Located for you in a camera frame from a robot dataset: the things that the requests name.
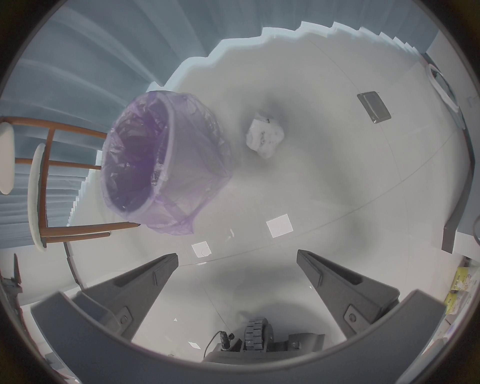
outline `purple trash bag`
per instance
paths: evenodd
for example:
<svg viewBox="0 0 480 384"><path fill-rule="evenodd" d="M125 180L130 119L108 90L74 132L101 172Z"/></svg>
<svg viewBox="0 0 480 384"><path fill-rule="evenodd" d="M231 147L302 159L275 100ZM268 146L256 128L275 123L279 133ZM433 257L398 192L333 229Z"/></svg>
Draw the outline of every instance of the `purple trash bag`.
<svg viewBox="0 0 480 384"><path fill-rule="evenodd" d="M138 96L103 144L105 203L125 220L160 233L193 233L195 216L231 176L222 127L190 94Z"/></svg>

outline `blue curtain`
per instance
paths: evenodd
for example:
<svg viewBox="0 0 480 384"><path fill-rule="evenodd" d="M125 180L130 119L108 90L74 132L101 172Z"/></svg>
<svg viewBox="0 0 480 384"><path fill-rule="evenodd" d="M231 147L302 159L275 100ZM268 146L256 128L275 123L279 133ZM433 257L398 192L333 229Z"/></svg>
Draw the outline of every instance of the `blue curtain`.
<svg viewBox="0 0 480 384"><path fill-rule="evenodd" d="M410 0L69 0L27 47L0 97L0 114L108 132L152 81L163 85L185 59L220 40L333 22L398 37L426 52L437 27ZM47 131L15 126L15 155L31 158ZM102 140L56 132L51 159L94 164ZM0 195L0 248L33 244L26 214L29 166ZM65 226L87 170L50 168L48 225Z"/></svg>

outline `wall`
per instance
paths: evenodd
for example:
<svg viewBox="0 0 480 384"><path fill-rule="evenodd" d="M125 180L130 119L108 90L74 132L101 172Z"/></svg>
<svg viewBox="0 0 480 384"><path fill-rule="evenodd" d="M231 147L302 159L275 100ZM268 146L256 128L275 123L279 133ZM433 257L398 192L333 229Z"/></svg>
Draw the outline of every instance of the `wall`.
<svg viewBox="0 0 480 384"><path fill-rule="evenodd" d="M472 237L473 221L480 215L480 101L473 82L460 57L442 32L427 50L438 69L453 88L472 140L477 167L467 206L458 225L454 251L480 261L480 247Z"/></svg>
<svg viewBox="0 0 480 384"><path fill-rule="evenodd" d="M18 256L23 293L18 295L20 305L39 301L60 290L76 287L70 272L63 243L48 245L46 252L40 252L34 245L0 250L2 276L13 276L13 254Z"/></svg>

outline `crumpled white tissue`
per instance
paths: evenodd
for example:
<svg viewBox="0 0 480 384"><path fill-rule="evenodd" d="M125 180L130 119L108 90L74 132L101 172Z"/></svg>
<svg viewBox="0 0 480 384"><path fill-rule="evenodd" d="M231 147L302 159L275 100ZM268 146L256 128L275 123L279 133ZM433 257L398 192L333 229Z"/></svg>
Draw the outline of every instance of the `crumpled white tissue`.
<svg viewBox="0 0 480 384"><path fill-rule="evenodd" d="M282 127L275 120L256 113L247 132L247 146L262 158L268 159L272 157L277 145L284 137Z"/></svg>

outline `white tile floor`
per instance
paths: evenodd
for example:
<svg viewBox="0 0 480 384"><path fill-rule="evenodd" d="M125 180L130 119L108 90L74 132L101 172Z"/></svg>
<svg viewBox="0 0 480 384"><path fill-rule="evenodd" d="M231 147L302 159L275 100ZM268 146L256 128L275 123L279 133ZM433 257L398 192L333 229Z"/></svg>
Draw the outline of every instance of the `white tile floor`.
<svg viewBox="0 0 480 384"><path fill-rule="evenodd" d="M325 333L326 347L344 340L296 265L299 248L397 287L401 299L421 288L442 300L461 259L440 250L442 230L468 155L424 65L385 36L332 29L264 39L197 66L172 90L198 96L225 127L231 182L199 214L195 234L141 226L72 243L82 280L92 285L176 252L180 267L133 342L193 361L216 331L240 335L259 316L278 338ZM357 99L371 90L391 120L371 122ZM268 160L245 144L256 111L285 129ZM103 204L98 177L73 224L120 221ZM267 221L283 215L293 231L272 237ZM211 254L198 258L192 245L204 241Z"/></svg>

